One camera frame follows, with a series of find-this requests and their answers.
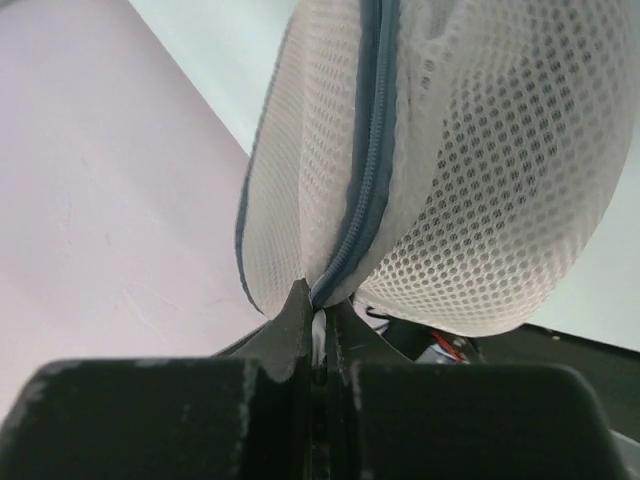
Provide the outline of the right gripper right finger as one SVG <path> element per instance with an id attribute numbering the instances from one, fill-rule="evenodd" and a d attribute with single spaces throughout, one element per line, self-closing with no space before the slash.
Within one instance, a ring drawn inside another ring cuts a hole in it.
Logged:
<path id="1" fill-rule="evenodd" d="M 593 389 L 555 365 L 415 363 L 326 312 L 333 479 L 626 479 Z"/>

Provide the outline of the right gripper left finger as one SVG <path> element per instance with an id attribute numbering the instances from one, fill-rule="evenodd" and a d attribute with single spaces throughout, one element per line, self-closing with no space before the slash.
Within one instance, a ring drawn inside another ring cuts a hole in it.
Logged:
<path id="1" fill-rule="evenodd" d="M 309 478 L 312 318 L 297 281 L 218 355 L 42 366 L 2 424 L 2 477 Z"/>

